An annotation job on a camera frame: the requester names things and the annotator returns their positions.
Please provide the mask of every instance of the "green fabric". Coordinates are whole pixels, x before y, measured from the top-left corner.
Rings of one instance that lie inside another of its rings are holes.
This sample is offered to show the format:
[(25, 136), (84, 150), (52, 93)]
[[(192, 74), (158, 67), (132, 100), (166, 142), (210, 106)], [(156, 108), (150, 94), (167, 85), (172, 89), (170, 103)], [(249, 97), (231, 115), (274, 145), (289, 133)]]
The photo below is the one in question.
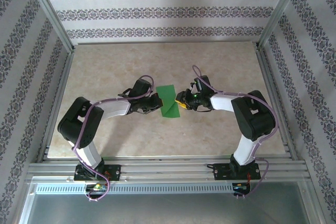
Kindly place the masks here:
[(160, 99), (163, 102), (161, 107), (161, 114), (164, 118), (179, 118), (179, 105), (175, 102), (176, 93), (174, 85), (156, 87)]

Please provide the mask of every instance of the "yellow tag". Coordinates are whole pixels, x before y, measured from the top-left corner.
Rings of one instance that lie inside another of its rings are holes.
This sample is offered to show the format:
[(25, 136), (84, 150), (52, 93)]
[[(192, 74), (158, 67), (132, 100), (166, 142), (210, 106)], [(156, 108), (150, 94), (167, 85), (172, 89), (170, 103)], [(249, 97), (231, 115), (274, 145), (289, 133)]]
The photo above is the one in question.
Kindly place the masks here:
[(175, 102), (177, 102), (178, 105), (180, 105), (182, 108), (187, 109), (187, 105), (185, 105), (184, 103), (182, 103), (180, 101), (176, 101), (176, 100), (175, 100)]

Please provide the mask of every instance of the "patterned wallpaper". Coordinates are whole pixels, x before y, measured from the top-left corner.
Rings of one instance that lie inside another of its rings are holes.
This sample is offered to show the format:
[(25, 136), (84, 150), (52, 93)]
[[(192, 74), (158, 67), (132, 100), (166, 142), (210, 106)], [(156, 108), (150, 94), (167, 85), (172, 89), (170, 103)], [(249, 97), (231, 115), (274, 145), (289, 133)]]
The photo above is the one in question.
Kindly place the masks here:
[(74, 44), (257, 41), (279, 0), (50, 0)]
[(264, 48), (327, 223), (336, 223), (335, 8), (335, 0), (290, 0)]
[(0, 0), (0, 223), (41, 147), (68, 52), (38, 0)]

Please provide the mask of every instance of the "beige tabletop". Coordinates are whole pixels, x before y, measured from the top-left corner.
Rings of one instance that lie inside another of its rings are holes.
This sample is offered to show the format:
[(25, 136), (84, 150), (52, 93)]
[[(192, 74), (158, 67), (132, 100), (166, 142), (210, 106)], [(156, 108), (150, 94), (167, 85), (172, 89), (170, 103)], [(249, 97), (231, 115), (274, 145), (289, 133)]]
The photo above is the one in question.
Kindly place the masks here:
[[(152, 43), (80, 45), (70, 69), (57, 124), (74, 100), (116, 97), (133, 87), (143, 74), (156, 86), (173, 84), (176, 93), (189, 87), (196, 64), (211, 84), (228, 92), (259, 90), (269, 102), (251, 42)], [(94, 138), (106, 156), (230, 155), (241, 136), (232, 112), (197, 113), (180, 108), (180, 118), (132, 113), (101, 121)], [(258, 150), (259, 154), (284, 154), (280, 134)], [(74, 157), (71, 146), (54, 131), (48, 157)]]

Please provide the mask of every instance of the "vented metal strip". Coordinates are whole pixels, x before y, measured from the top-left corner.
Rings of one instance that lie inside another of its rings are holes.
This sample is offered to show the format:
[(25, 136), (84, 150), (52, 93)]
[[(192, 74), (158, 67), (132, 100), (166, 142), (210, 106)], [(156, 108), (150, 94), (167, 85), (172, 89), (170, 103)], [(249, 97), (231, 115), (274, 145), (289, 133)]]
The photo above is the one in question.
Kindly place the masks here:
[[(39, 184), (36, 194), (84, 194), (84, 184)], [(212, 194), (233, 193), (232, 183), (111, 185), (109, 194)]]

